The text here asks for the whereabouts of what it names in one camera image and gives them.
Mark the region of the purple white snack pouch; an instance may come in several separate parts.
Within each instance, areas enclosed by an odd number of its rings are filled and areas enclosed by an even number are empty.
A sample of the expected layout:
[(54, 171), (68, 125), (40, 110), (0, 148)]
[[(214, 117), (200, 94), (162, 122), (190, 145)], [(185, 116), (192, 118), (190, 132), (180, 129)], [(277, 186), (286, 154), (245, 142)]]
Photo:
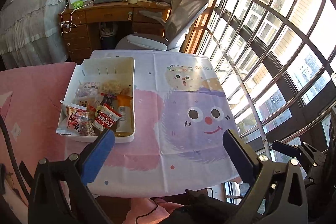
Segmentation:
[(77, 91), (76, 97), (82, 98), (87, 96), (95, 96), (100, 90), (100, 82), (84, 82), (81, 84)]

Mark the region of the pink blanket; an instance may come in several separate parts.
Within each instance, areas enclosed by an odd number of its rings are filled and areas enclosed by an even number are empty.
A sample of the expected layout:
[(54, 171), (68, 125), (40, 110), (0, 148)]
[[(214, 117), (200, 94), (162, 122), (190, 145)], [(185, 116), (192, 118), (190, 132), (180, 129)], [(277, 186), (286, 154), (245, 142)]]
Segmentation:
[(74, 68), (74, 63), (56, 63), (1, 72), (1, 116), (15, 159), (30, 174), (42, 158), (65, 158), (66, 139), (56, 129)]

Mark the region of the white red chip bag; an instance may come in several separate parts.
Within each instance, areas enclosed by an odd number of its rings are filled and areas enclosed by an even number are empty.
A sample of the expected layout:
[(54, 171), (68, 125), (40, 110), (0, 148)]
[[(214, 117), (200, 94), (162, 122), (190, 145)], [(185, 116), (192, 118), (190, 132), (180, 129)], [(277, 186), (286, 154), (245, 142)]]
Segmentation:
[(74, 103), (66, 103), (63, 100), (60, 103), (61, 112), (56, 133), (73, 136), (87, 135), (85, 128), (89, 122), (87, 108)]

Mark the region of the green seaweed snack packet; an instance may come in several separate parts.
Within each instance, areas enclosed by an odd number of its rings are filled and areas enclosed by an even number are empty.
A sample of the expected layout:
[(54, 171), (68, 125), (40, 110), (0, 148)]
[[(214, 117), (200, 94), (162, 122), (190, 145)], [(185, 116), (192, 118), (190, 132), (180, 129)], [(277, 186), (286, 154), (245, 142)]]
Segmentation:
[(97, 105), (94, 117), (97, 117), (99, 115), (101, 109), (102, 109), (102, 105), (101, 104)]

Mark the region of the green white tissue box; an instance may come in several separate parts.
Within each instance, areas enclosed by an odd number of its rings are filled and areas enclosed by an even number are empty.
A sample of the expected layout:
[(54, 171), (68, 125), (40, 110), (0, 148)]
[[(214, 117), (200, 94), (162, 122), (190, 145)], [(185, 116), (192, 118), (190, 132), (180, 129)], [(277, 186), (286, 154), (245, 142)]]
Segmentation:
[(74, 10), (74, 9), (83, 7), (86, 3), (87, 1), (83, 1), (83, 0), (70, 0), (69, 7), (71, 10)]

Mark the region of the wooden desk with drawers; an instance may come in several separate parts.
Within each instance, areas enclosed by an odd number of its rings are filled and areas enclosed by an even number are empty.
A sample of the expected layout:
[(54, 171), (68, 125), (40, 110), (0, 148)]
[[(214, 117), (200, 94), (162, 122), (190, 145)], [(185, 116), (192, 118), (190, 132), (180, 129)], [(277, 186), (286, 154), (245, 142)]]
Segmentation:
[(171, 7), (154, 2), (138, 2), (135, 5), (126, 2), (91, 3), (76, 11), (67, 7), (59, 14), (58, 20), (70, 60), (80, 64), (94, 50), (114, 49), (128, 34), (163, 36), (163, 26), (141, 15), (141, 10), (158, 12), (163, 20), (167, 20)]

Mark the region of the orange white snack bar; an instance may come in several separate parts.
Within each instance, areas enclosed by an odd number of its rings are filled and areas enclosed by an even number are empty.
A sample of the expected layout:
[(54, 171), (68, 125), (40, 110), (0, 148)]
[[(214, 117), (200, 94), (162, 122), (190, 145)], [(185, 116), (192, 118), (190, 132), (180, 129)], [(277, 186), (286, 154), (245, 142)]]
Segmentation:
[(132, 133), (131, 122), (131, 101), (132, 98), (127, 95), (117, 95), (117, 112), (121, 115), (121, 118), (117, 122), (117, 132)]

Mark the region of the grey office chair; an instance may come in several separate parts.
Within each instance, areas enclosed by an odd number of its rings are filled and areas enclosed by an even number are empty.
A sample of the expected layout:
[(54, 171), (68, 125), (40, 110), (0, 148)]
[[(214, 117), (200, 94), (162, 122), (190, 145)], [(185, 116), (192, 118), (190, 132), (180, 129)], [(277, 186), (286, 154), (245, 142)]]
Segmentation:
[(154, 50), (179, 52), (191, 25), (208, 7), (210, 0), (181, 0), (168, 20), (158, 12), (141, 10), (145, 17), (158, 21), (164, 28), (164, 37), (151, 34), (130, 34), (116, 45), (117, 50)]

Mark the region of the clear bag puffed rice snack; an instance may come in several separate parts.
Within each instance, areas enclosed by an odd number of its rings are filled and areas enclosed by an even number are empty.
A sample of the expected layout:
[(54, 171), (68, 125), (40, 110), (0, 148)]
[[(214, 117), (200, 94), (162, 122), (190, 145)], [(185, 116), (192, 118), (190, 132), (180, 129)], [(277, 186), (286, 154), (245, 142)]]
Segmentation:
[(104, 94), (128, 95), (130, 88), (128, 86), (121, 85), (118, 80), (108, 80), (102, 83), (100, 92)]

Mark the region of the white plastic storage bin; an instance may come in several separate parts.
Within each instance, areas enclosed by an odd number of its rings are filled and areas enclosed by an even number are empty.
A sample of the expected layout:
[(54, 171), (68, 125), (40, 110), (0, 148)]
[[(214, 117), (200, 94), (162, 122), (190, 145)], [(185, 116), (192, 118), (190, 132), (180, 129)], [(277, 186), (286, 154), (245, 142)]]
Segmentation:
[[(70, 79), (65, 97), (63, 99), (66, 103), (74, 103), (80, 106), (85, 106), (88, 111), (88, 117), (94, 121), (97, 105), (107, 104), (114, 111), (117, 112), (117, 95), (118, 94), (104, 94), (100, 90), (95, 96), (87, 96), (82, 98), (76, 97), (78, 87), (84, 82), (100, 82), (100, 87), (103, 82), (108, 80), (118, 80), (121, 85), (128, 86), (130, 92), (127, 96), (132, 98), (131, 101), (131, 122), (132, 133), (117, 132), (117, 122), (113, 125), (116, 131), (117, 143), (130, 143), (135, 137), (135, 114), (134, 114), (134, 70), (135, 59), (133, 57), (100, 57), (93, 59), (85, 59), (80, 65), (76, 65), (72, 77)], [(62, 135), (69, 137), (75, 141), (92, 143), (96, 140), (100, 130), (94, 127), (95, 136), (73, 136)]]

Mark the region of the clear bag mixed nuts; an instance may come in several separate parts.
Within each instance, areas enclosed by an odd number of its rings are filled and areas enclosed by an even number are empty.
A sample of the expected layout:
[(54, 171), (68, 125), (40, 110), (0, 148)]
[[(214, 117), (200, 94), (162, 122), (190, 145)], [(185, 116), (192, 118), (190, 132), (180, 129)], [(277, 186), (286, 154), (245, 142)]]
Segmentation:
[(78, 134), (81, 136), (95, 136), (92, 121), (88, 116), (81, 116), (79, 119)]

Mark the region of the red cookie snack packet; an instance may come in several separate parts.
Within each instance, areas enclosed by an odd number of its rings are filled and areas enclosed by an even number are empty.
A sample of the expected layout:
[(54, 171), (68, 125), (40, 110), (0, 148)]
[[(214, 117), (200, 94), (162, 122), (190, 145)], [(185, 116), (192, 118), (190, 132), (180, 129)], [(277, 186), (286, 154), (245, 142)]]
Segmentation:
[(110, 106), (103, 104), (92, 125), (96, 129), (102, 131), (106, 128), (111, 128), (118, 120), (121, 119), (121, 117), (122, 115), (114, 111)]

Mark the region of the white lace covered bed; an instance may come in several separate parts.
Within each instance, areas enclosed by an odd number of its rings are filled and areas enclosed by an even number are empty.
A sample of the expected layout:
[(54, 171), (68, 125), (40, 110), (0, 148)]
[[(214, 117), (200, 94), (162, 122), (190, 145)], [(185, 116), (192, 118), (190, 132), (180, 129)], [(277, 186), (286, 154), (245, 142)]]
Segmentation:
[(66, 0), (12, 0), (1, 10), (1, 59), (6, 69), (63, 63), (59, 14)]

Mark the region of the cartoon monster tablecloth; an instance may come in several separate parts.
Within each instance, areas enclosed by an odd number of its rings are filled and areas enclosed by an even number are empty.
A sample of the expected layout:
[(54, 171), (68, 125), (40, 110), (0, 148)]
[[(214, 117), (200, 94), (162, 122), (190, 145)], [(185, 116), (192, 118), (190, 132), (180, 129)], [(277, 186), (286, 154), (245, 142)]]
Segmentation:
[(155, 51), (92, 53), (126, 56), (135, 61), (134, 140), (113, 147), (90, 190), (159, 197), (236, 178), (222, 144), (224, 131), (236, 123), (209, 59)]

